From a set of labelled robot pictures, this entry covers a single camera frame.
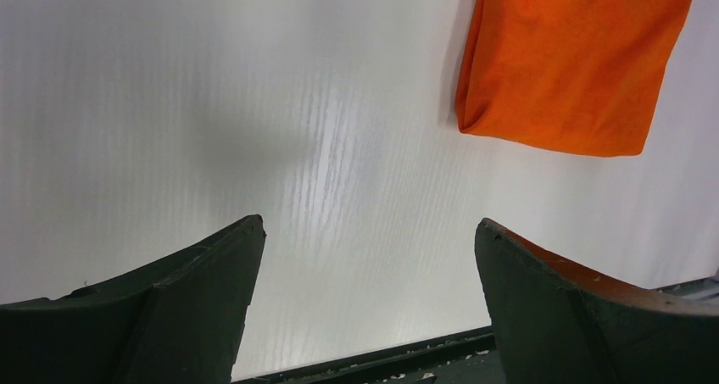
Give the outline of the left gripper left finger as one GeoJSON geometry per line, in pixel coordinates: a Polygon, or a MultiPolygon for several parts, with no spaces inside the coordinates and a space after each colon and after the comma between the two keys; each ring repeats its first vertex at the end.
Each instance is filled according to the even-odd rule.
{"type": "Polygon", "coordinates": [[[61,298],[4,304],[2,382],[230,382],[265,239],[253,214],[61,298]]]}

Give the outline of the orange t-shirt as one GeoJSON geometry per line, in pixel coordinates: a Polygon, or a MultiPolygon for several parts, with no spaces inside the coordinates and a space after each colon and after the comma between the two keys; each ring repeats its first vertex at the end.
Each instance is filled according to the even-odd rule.
{"type": "Polygon", "coordinates": [[[692,0],[476,0],[460,132],[596,157],[640,154],[692,0]]]}

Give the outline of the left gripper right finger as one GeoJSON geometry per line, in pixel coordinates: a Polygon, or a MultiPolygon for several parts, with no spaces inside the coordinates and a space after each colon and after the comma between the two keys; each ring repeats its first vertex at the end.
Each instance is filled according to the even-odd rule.
{"type": "Polygon", "coordinates": [[[717,382],[716,276],[637,287],[490,219],[475,258],[507,382],[717,382]]]}

